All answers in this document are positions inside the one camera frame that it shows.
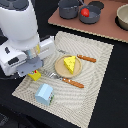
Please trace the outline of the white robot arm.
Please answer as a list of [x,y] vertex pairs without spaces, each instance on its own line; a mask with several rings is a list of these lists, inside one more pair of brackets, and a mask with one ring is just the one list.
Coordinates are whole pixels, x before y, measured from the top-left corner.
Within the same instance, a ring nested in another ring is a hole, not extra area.
[[0,45],[0,67],[10,78],[42,67],[54,52],[53,36],[40,40],[31,0],[0,0],[0,30],[7,38]]

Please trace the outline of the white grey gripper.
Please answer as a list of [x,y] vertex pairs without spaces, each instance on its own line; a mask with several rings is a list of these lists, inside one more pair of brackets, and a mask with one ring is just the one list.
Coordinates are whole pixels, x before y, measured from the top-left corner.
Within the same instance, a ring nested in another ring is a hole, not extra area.
[[0,67],[6,76],[18,74],[20,77],[42,67],[43,59],[54,52],[53,36],[45,36],[31,50],[18,50],[8,41],[0,45]]

